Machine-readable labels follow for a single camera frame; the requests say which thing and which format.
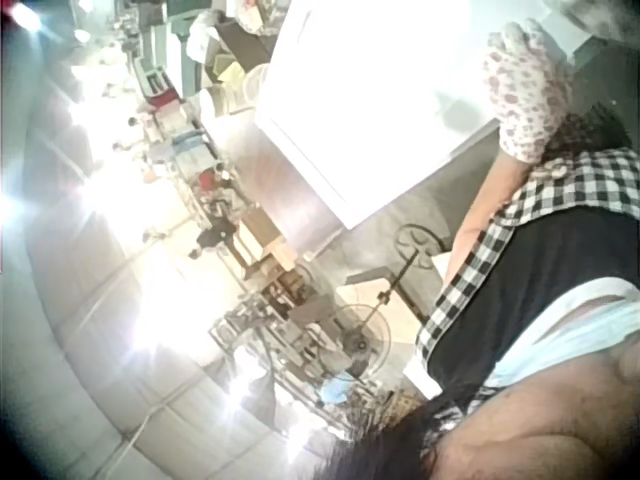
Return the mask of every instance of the table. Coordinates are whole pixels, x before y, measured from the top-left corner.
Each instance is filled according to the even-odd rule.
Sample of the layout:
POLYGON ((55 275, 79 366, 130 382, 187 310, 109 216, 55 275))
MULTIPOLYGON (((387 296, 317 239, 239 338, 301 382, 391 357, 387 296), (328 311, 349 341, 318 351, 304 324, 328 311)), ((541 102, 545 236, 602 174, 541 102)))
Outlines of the table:
POLYGON ((215 118, 201 105, 203 127, 222 158, 234 165, 242 189, 267 213, 288 248, 318 252, 342 223, 254 122, 255 111, 215 118))
POLYGON ((589 35, 541 1, 297 0, 256 123, 353 228, 495 129, 488 33, 541 21, 569 53, 589 35))

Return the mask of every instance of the black apron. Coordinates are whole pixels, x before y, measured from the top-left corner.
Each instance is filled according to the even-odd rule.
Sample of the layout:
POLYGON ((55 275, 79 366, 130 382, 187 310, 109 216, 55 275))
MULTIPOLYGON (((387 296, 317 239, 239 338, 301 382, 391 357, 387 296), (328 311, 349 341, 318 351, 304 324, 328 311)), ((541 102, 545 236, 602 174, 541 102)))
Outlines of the black apron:
POLYGON ((529 325, 558 297, 602 277, 640 289, 640 225, 576 207, 516 229, 466 308, 438 341, 429 375, 443 388, 482 384, 529 325))

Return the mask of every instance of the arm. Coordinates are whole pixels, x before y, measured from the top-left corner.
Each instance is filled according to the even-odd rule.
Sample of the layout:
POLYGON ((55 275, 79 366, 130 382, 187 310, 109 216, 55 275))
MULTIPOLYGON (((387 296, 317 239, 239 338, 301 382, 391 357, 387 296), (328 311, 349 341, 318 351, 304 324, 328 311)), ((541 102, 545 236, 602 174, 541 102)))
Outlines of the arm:
POLYGON ((444 285, 448 285, 471 252, 480 232, 527 179, 531 165, 500 150, 456 234, 444 285))
POLYGON ((535 22, 527 22, 525 28, 526 32, 509 24, 501 34, 489 37, 484 74, 500 121, 500 152, 453 242, 445 286, 460 270, 491 217, 542 160, 568 110, 569 75, 551 60, 553 39, 535 22))

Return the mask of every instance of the white panel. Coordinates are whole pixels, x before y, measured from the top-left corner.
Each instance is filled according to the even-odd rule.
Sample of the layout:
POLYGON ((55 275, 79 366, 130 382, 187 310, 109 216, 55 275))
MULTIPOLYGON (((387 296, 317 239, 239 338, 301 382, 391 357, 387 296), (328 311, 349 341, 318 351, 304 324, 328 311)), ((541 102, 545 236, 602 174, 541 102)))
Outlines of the white panel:
POLYGON ((215 434, 195 430, 169 410, 153 417, 136 446, 175 478, 205 478, 231 459, 215 434))
POLYGON ((229 411, 227 394, 208 377, 173 402, 171 409, 195 430, 215 436, 218 448, 230 456, 240 455, 270 432, 245 410, 229 411))
MULTIPOLYGON (((489 32, 549 15, 531 0, 398 0, 393 9, 399 20, 381 0, 293 2, 261 92, 256 123, 347 228, 487 133, 489 32)), ((588 39, 552 17, 566 51, 588 39)))
POLYGON ((215 480, 260 479, 299 480, 307 478, 322 460, 303 450, 293 462, 287 457, 287 444, 277 434, 271 434, 250 452, 229 467, 211 476, 215 480))

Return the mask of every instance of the bright light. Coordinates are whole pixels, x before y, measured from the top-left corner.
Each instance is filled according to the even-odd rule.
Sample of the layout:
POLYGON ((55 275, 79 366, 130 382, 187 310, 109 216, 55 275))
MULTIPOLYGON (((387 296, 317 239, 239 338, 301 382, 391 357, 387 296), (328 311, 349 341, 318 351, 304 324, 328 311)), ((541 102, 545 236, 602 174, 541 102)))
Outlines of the bright light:
POLYGON ((156 286, 153 293, 145 292, 134 331, 134 349, 153 354, 158 345, 163 345, 178 353, 191 353, 197 346, 200 332, 195 325, 184 321, 195 315, 195 312, 185 311, 188 304, 189 299, 172 291, 168 283, 156 286))
POLYGON ((310 415, 307 421, 311 430, 322 430, 323 428, 327 428, 327 421, 318 415, 310 415))
POLYGON ((0 227, 17 213, 16 204, 4 195, 0 195, 0 227))
POLYGON ((291 405, 293 403, 293 400, 294 400, 293 395, 291 395, 291 393, 289 393, 288 390, 285 390, 279 384, 276 383, 273 386, 273 390, 275 391, 275 394, 276 394, 276 400, 278 400, 283 405, 291 405))
POLYGON ((42 28, 38 15, 22 3, 16 4, 11 9, 11 16, 18 25, 30 32, 37 32, 42 28))
POLYGON ((308 425, 300 422, 289 430, 289 439, 287 441, 287 457, 289 463, 293 462, 309 441, 311 430, 308 425))
POLYGON ((93 10, 93 2, 91 0, 78 0, 78 6, 87 13, 93 10))
POLYGON ((329 428, 327 428, 327 431, 330 434, 335 435, 336 437, 338 437, 340 440, 346 440, 347 439, 347 434, 345 433, 344 430, 340 430, 339 428, 336 428, 336 427, 329 427, 329 428))
POLYGON ((262 378, 267 373, 267 369, 260 365, 260 361, 244 345, 236 348, 233 352, 233 359, 236 361, 239 374, 251 381, 262 378))
POLYGON ((249 383, 251 381, 247 377, 236 377, 229 384, 229 410, 235 411, 242 399, 249 393, 249 383))
POLYGON ((293 402, 291 407, 293 408, 293 411, 298 414, 299 417, 306 418, 307 416, 310 415, 307 407, 305 407, 304 404, 299 400, 296 400, 295 402, 293 402))
POLYGON ((76 40, 78 40, 80 43, 87 43, 89 40, 91 40, 91 34, 86 30, 76 30, 74 32, 74 35, 76 36, 76 40))
POLYGON ((85 80, 89 76, 90 69, 85 65, 72 65, 71 73, 78 80, 85 80))
POLYGON ((102 215, 121 242, 140 241, 150 207, 140 170, 131 159, 112 159, 91 175, 79 193, 87 214, 102 215))
POLYGON ((69 113, 74 125, 86 125, 91 119, 86 103, 72 103, 69 105, 69 113))

